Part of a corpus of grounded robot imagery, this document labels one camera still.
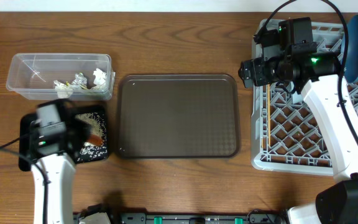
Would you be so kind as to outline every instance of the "gray dish rack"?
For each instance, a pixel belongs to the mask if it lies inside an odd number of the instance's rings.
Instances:
[[[259,24],[258,30],[266,19]],[[267,29],[278,29],[281,20],[272,19]],[[341,24],[312,22],[313,39],[318,51],[340,52]],[[262,48],[252,41],[252,58],[262,56]],[[300,174],[333,175],[329,153],[317,122],[305,102],[293,103],[293,97],[275,84],[254,87],[251,116],[251,163],[256,169]],[[358,108],[358,83],[348,84],[354,108]],[[270,136],[268,109],[270,107]]]

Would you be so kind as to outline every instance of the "brown tray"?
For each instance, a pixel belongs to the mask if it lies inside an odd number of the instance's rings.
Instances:
[[[117,154],[123,158],[232,157],[240,148],[230,75],[129,75],[120,82]]]

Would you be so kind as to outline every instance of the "clear plastic container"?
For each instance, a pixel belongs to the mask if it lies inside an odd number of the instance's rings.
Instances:
[[[112,97],[115,73],[111,57],[106,54],[16,54],[13,56],[6,88],[29,100],[56,100],[53,81],[71,83],[82,72],[87,86],[94,86],[96,69],[106,72],[106,87],[101,90],[73,90],[70,100],[109,100]]]

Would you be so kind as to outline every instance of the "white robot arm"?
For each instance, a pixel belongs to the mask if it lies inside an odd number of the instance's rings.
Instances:
[[[350,180],[352,174],[358,173],[358,146],[337,105],[338,78],[338,75],[328,75],[320,77],[317,82],[308,81],[301,92],[327,145],[337,183]],[[348,99],[346,110],[358,134],[358,116],[350,102],[345,80],[342,82],[342,92],[344,98]],[[289,209],[288,219],[291,224],[321,223],[314,202]]]
[[[48,184],[44,184],[44,175],[32,165],[35,224],[73,223],[73,160],[90,136],[90,126],[74,116],[75,113],[68,110],[62,100],[51,101],[37,108],[39,127],[29,150],[32,159],[37,160],[36,164],[46,175]]]

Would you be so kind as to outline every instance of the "wooden table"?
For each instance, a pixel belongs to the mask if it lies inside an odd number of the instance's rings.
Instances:
[[[117,72],[107,102],[114,126],[117,84],[132,73],[228,73],[237,82],[241,150],[233,159],[124,161],[77,166],[73,208],[107,202],[148,212],[248,213],[312,202],[332,177],[254,169],[250,164],[252,91],[237,76],[251,55],[252,34],[270,13],[0,12],[0,145],[18,137],[19,121],[41,101],[6,90],[11,59],[24,52],[109,54]],[[353,14],[346,14],[349,20]],[[339,22],[335,14],[283,13]],[[80,105],[96,102],[81,102]],[[17,150],[18,144],[11,146]],[[34,184],[17,158],[0,152],[0,223],[32,223]]]

